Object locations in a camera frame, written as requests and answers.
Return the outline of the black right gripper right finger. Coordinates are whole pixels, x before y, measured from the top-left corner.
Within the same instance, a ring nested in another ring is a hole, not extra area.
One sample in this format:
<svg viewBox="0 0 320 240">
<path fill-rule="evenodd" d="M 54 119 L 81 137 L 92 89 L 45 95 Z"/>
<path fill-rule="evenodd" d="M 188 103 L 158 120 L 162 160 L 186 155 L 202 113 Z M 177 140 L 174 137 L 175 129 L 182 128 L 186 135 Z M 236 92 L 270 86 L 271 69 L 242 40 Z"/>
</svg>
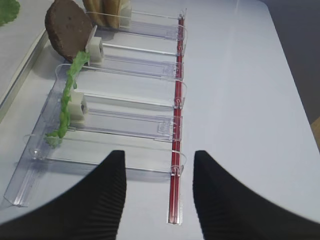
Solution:
<svg viewBox="0 0 320 240">
<path fill-rule="evenodd" d="M 255 193 L 205 150 L 193 161 L 193 201 L 205 240 L 318 240 L 320 225 Z"/>
</svg>

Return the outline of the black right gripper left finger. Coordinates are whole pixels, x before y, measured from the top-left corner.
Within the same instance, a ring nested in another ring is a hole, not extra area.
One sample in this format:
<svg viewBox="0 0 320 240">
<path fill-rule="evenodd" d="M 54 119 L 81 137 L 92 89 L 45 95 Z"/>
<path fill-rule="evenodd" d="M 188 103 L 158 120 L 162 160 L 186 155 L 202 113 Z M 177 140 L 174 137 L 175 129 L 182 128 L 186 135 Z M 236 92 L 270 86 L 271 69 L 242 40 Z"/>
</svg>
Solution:
<svg viewBox="0 0 320 240">
<path fill-rule="evenodd" d="M 0 226 L 2 240 L 115 240 L 127 193 L 125 152 L 113 150 L 72 188 Z"/>
</svg>

